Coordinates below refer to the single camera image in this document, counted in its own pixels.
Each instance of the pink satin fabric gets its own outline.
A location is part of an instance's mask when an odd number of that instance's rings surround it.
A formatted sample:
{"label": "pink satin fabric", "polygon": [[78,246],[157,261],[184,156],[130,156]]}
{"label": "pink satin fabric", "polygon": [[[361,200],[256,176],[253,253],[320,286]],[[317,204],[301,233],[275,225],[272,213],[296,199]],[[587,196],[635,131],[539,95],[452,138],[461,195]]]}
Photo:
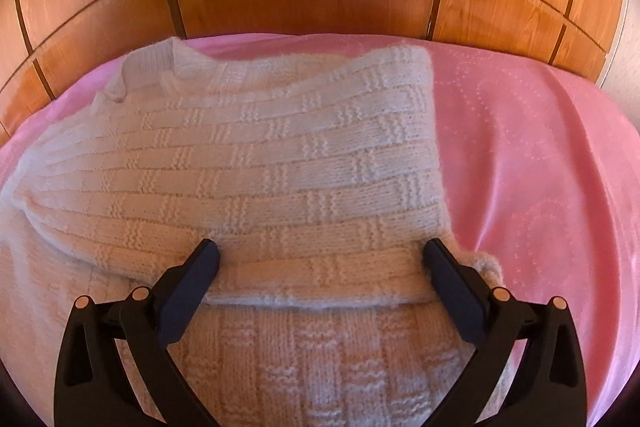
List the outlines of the pink satin fabric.
{"label": "pink satin fabric", "polygon": [[[398,42],[435,71],[442,171],[461,245],[502,264],[519,299],[564,296],[587,374],[590,425],[640,359],[640,137],[585,80],[528,58],[384,36],[247,34],[194,39],[212,57],[355,57]],[[90,103],[121,59],[85,75],[0,150],[0,182],[53,122]]]}

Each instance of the bed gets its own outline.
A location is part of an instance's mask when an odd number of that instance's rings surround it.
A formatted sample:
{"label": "bed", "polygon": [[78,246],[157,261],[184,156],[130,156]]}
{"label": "bed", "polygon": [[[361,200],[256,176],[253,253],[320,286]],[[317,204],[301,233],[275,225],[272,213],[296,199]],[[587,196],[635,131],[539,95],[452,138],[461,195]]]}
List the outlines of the bed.
{"label": "bed", "polygon": [[[190,45],[224,58],[357,56],[420,39],[434,60],[454,231],[465,247],[498,256],[519,298],[567,295],[584,344],[593,424],[640,359],[633,340],[638,232],[637,221],[635,234],[628,221],[638,216],[638,135],[585,80],[597,83],[606,73],[621,6],[623,0],[0,0],[8,29],[0,57],[7,142],[1,177],[49,124],[92,100],[117,67],[115,57],[171,35],[201,38]],[[274,35],[318,33],[334,35]],[[532,117],[544,110],[548,120]],[[607,140],[611,134],[630,144],[627,156]],[[551,160],[557,163],[540,176],[540,164]],[[613,171],[624,171],[627,187],[610,181]],[[556,185],[545,185],[550,172]],[[570,213],[576,198],[580,211]],[[585,281],[590,291],[582,298]],[[23,387],[11,355],[0,351],[0,358]]]}

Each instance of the white knitted sweater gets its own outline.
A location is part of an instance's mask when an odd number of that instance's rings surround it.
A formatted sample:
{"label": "white knitted sweater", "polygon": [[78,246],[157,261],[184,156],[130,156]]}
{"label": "white knitted sweater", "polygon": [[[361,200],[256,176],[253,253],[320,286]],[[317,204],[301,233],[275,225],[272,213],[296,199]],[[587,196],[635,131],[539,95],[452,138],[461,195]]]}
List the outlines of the white knitted sweater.
{"label": "white knitted sweater", "polygon": [[75,297],[124,298],[210,237],[220,273],[171,351],[222,425],[420,425],[472,352],[422,245],[442,237],[500,282],[450,233],[432,76],[410,46],[223,62],[170,39],[130,54],[0,194],[0,357],[37,412],[51,423]]}

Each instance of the metal pin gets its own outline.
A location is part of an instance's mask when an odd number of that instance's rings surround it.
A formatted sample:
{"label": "metal pin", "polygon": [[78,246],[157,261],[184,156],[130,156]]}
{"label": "metal pin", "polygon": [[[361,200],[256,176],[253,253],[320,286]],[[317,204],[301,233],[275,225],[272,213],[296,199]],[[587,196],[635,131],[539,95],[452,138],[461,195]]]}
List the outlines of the metal pin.
{"label": "metal pin", "polygon": [[149,288],[146,286],[138,286],[131,294],[134,301],[143,301],[149,296]]}
{"label": "metal pin", "polygon": [[497,288],[494,288],[494,297],[500,302],[507,302],[511,299],[511,293],[507,288],[498,286]]}
{"label": "metal pin", "polygon": [[78,308],[79,310],[86,308],[88,305],[89,305],[89,297],[87,297],[86,295],[83,295],[76,299],[76,308]]}
{"label": "metal pin", "polygon": [[565,310],[567,308],[567,303],[562,297],[554,297],[553,303],[559,310]]}

